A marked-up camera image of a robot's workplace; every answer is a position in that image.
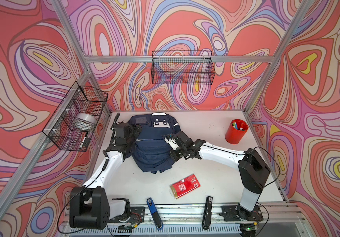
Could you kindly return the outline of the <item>blue stapler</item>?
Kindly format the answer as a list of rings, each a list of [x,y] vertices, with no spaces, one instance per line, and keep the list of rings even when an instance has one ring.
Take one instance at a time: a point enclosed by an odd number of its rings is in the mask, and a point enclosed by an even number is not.
[[[153,219],[153,222],[154,222],[154,225],[156,227],[157,230],[162,230],[163,229],[163,221],[160,217],[160,214],[158,213],[158,210],[154,204],[154,201],[152,198],[148,198],[146,200],[147,202],[147,205],[148,205],[148,208],[149,208],[149,211],[150,211],[150,214],[152,216],[152,219]]]

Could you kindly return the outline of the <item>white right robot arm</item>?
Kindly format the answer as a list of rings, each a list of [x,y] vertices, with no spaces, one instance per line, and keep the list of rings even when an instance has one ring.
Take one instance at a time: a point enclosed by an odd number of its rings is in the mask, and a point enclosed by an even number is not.
[[[170,157],[174,162],[182,158],[200,159],[217,162],[238,170],[244,189],[237,209],[243,209],[248,213],[253,212],[271,173],[270,168],[255,149],[229,150],[205,140],[193,141],[183,131],[165,136],[165,142],[172,148]]]

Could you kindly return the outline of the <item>navy blue backpack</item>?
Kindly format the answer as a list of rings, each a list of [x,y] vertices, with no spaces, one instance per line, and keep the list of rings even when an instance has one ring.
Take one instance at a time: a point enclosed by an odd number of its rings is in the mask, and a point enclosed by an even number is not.
[[[166,113],[141,114],[132,116],[129,124],[142,128],[132,151],[142,172],[155,174],[171,169],[175,161],[170,156],[172,148],[165,137],[181,131],[176,118]]]

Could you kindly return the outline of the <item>red packet with white label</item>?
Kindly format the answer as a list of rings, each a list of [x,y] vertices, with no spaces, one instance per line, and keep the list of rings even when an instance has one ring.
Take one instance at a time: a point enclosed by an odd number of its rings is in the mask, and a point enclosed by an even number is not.
[[[178,182],[170,185],[171,192],[175,199],[178,199],[200,187],[197,177],[192,174]]]

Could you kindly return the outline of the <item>black stapler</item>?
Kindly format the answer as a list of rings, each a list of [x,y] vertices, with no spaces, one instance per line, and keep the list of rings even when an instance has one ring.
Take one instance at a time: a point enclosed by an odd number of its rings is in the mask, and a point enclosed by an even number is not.
[[[202,228],[204,230],[208,230],[210,228],[210,225],[211,225],[212,202],[213,202],[213,197],[207,196],[206,201],[205,201],[203,219],[202,219]]]

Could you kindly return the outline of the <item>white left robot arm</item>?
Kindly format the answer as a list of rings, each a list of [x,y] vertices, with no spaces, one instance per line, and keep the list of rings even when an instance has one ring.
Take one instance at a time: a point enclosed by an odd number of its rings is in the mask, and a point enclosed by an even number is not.
[[[102,164],[83,186],[70,193],[69,225],[71,228],[103,230],[112,219],[129,220],[132,215],[127,198],[107,198],[106,188],[114,173],[131,156],[142,127],[129,123],[112,126],[109,146],[103,150]]]

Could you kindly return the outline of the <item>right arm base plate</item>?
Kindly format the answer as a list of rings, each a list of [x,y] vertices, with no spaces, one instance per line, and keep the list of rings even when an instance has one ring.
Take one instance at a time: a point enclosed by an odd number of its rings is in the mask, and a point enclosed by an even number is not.
[[[224,221],[244,221],[244,222],[261,222],[264,220],[260,207],[256,205],[253,211],[247,211],[240,205],[223,205],[220,216]]]

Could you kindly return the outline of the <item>black marker in left basket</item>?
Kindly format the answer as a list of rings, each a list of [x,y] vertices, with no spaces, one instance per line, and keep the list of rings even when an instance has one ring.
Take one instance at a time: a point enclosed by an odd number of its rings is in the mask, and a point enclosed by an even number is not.
[[[88,136],[88,132],[86,132],[86,133],[84,134],[84,137],[83,137],[83,140],[82,140],[82,142],[81,142],[81,144],[80,144],[79,150],[82,150],[82,149],[83,149],[83,147],[84,147],[84,142],[85,142],[85,140],[87,139],[87,136]]]

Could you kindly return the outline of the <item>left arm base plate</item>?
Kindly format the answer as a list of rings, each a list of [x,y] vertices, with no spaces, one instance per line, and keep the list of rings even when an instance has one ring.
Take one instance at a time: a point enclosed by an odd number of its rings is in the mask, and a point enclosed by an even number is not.
[[[138,224],[144,221],[144,215],[144,206],[133,206],[122,215],[108,220],[108,223]]]

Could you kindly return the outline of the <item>silver tape roll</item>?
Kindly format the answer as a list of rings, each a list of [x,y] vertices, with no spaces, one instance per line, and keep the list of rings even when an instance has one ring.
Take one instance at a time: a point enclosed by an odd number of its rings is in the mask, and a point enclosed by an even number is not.
[[[95,129],[97,120],[90,114],[79,113],[76,115],[73,124],[80,131],[92,132]]]

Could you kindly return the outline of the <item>red pen cup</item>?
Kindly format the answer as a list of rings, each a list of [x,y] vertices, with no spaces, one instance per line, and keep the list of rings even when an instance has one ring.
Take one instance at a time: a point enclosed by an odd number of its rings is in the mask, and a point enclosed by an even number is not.
[[[248,124],[241,119],[234,119],[231,121],[229,128],[225,134],[225,140],[230,144],[238,144],[246,132],[248,131]]]

